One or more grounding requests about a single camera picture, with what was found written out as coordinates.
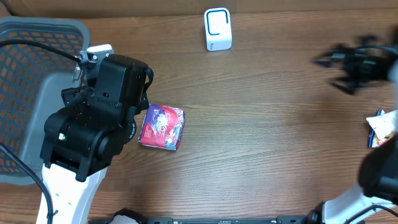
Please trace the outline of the yellow snack bag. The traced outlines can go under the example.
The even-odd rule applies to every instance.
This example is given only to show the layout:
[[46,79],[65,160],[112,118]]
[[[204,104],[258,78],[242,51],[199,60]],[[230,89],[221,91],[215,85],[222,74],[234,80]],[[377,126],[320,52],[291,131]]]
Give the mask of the yellow snack bag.
[[368,148],[375,148],[383,145],[386,141],[390,140],[394,136],[395,132],[386,138],[379,139],[375,132],[371,129],[368,137]]

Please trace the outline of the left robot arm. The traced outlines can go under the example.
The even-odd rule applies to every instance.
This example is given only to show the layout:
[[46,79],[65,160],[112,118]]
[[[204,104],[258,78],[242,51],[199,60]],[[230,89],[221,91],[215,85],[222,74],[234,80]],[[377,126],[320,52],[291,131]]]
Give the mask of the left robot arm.
[[81,51],[81,86],[62,90],[63,108],[44,124],[40,156],[45,190],[38,223],[85,223],[114,156],[135,135],[148,109],[154,73],[109,44]]

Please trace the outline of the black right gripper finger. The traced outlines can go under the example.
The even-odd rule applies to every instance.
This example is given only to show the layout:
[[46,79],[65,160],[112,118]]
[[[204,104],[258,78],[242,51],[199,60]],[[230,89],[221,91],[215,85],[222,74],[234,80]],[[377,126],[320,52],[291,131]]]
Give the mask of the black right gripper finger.
[[328,83],[348,95],[354,95],[360,88],[359,82],[350,77],[332,78],[328,81]]
[[335,46],[332,49],[328,49],[326,52],[314,57],[312,63],[325,68],[330,68],[337,63],[343,63],[346,58],[347,47]]

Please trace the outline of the red purple pad pack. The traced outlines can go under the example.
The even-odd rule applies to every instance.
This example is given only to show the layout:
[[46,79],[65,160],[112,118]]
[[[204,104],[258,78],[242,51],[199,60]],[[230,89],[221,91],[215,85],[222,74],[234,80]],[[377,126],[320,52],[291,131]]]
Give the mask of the red purple pad pack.
[[181,108],[150,104],[139,142],[144,146],[176,151],[180,146],[185,112]]

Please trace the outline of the white bamboo print tube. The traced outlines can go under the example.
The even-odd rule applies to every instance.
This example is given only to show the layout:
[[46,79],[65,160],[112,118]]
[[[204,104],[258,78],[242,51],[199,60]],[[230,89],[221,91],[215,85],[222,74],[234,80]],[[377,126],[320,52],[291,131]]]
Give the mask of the white bamboo print tube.
[[379,110],[375,116],[367,117],[366,121],[379,139],[386,138],[397,131],[397,110],[388,113]]

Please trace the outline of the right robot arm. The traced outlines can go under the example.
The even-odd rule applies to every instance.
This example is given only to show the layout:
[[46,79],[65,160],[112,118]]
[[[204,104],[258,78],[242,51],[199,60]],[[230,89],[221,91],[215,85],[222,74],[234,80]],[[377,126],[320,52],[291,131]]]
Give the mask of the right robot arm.
[[[346,76],[333,78],[330,85],[354,95],[378,82],[397,84],[397,41],[377,44],[375,35],[362,35],[357,45],[338,44],[317,56],[314,63],[331,67],[340,63]],[[397,136],[375,148],[362,161],[358,181],[339,197],[319,203],[297,223],[363,223],[384,210],[397,215]]]

